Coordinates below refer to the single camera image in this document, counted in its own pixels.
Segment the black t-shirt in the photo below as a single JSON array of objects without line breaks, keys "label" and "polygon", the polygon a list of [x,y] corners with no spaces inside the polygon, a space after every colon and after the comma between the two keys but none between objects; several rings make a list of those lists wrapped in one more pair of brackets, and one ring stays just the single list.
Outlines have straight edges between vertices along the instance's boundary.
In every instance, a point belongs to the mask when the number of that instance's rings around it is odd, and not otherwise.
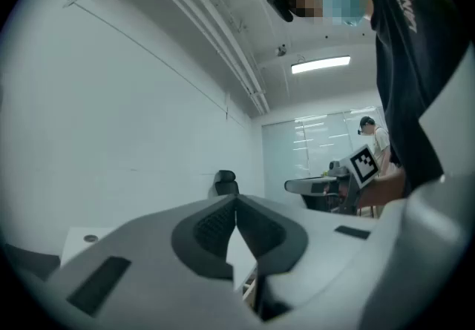
[{"label": "black t-shirt", "polygon": [[469,36],[451,0],[373,0],[377,85],[406,194],[442,174],[419,125],[464,55]]}]

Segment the frosted glass wall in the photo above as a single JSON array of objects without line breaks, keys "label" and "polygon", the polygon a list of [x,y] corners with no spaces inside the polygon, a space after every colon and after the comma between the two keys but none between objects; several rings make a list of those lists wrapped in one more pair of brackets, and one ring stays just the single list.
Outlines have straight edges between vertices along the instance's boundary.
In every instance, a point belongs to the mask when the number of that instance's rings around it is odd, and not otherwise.
[{"label": "frosted glass wall", "polygon": [[333,160],[342,159],[373,137],[358,135],[360,119],[370,116],[386,128],[382,108],[308,116],[262,127],[265,196],[276,202],[302,205],[298,194],[284,189],[289,179],[317,177]]}]

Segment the white wall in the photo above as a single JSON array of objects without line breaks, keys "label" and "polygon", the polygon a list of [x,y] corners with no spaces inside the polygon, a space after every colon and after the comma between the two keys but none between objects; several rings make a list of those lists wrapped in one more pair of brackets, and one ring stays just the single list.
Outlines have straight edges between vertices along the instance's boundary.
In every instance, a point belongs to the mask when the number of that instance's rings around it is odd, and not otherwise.
[{"label": "white wall", "polygon": [[[230,72],[200,63],[218,57],[171,2],[156,4],[178,24],[127,0],[65,2],[21,0],[2,34],[8,242],[61,254],[71,226],[114,227],[207,198],[222,168],[241,192],[263,191],[252,123],[233,102],[226,119],[213,75]],[[200,57],[170,36],[183,28]]]},{"label": "white wall", "polygon": [[259,180],[264,180],[263,169],[263,148],[262,148],[262,126],[275,123],[287,122],[302,116],[317,116],[328,113],[337,113],[351,109],[365,108],[368,106],[380,106],[381,99],[376,89],[353,93],[343,96],[333,96],[328,99],[293,105],[286,108],[275,109],[270,113],[259,116],[252,120],[253,136],[257,144],[256,154],[256,174]]}]

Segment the person in white shirt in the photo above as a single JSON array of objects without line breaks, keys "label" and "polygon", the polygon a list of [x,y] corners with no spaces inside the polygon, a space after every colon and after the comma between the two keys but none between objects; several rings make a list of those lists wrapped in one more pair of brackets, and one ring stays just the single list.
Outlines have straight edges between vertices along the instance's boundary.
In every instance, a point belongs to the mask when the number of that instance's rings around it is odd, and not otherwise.
[{"label": "person in white shirt", "polygon": [[[373,118],[363,116],[359,122],[360,131],[368,136],[373,137],[374,157],[379,166],[379,176],[389,174],[393,169],[391,168],[390,158],[390,141],[389,133],[381,126],[378,126]],[[377,217],[381,216],[384,206],[376,206]]]}]

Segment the person with headphones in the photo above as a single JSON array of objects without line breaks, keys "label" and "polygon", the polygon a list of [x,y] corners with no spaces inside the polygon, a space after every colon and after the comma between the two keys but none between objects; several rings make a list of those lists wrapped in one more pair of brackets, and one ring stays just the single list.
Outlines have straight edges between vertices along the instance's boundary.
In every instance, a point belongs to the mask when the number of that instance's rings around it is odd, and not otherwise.
[{"label": "person with headphones", "polygon": [[[359,122],[360,129],[358,135],[373,137],[374,158],[379,166],[379,176],[386,176],[393,169],[391,166],[391,147],[389,133],[381,126],[378,126],[373,118],[363,116]],[[376,206],[376,216],[380,217],[384,206]]]},{"label": "person with headphones", "polygon": [[[368,184],[361,192],[360,205],[385,205],[440,177],[441,163],[419,118],[469,49],[470,36],[464,22],[469,16],[461,16],[454,0],[267,2],[287,23],[307,18],[309,25],[324,20],[354,27],[366,19],[376,32],[376,84],[389,131],[388,152],[394,154],[401,167]],[[380,157],[384,171],[389,156],[384,152]]]}]

